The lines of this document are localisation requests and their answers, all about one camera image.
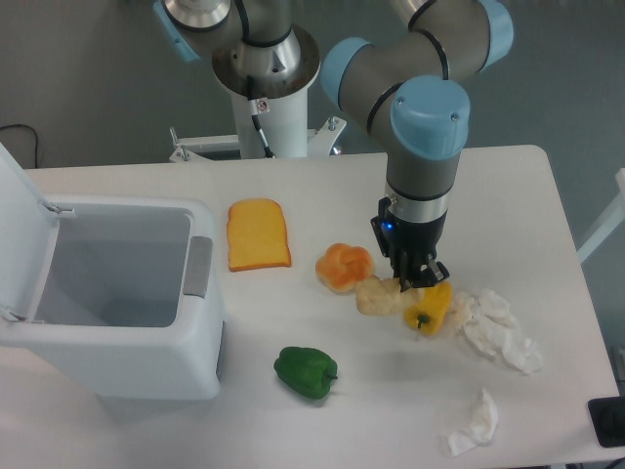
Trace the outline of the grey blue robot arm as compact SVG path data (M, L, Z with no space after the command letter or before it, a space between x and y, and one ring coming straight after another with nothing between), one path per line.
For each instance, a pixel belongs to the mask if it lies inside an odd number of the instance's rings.
M386 189L372 219L402 289L448 278L437 245L467 142L461 81L505 57L512 19L497 1L396 1L406 34L377 47L348 38L321 55L288 1L157 1L187 61L208 59L229 92L244 158L303 157L308 91L334 105L387 154Z

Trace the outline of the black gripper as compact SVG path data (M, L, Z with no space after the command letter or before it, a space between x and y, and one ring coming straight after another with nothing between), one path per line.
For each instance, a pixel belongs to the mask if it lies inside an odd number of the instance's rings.
M391 200L378 201L371 226L384 257L388 258L401 292L434 287L449 278L449 270L437 260L437 244L446 215L428 223L412 223L391 211Z

